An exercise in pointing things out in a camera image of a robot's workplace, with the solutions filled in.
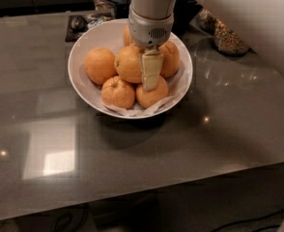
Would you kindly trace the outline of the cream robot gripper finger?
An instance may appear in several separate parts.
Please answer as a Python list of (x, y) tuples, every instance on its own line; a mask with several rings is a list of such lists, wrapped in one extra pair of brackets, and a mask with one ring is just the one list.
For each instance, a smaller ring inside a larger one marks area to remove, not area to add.
[(140, 55), (142, 84), (146, 91), (157, 87), (163, 63), (163, 54), (157, 48), (145, 48)]

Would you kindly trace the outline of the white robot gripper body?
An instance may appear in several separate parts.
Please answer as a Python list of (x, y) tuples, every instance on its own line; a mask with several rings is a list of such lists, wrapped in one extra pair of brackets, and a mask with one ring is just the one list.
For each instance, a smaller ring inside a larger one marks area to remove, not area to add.
[(146, 18), (129, 9), (128, 27), (133, 42), (143, 48), (158, 47), (170, 38), (174, 22), (173, 14), (164, 18)]

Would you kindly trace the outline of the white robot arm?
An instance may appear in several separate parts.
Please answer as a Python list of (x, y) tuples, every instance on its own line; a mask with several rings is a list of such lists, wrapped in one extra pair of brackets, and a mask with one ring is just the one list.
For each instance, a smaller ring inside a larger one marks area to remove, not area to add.
[[(134, 42), (156, 47), (170, 37), (176, 0), (131, 0)], [(284, 0), (195, 0), (231, 28), (284, 77)]]

